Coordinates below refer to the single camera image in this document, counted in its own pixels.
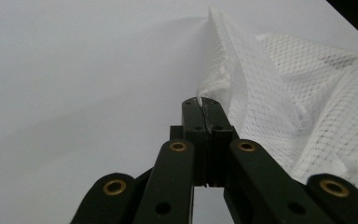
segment crumpled fabric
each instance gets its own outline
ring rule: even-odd
[[[254,38],[215,8],[199,97],[294,179],[328,173],[358,188],[358,52],[291,35]]]

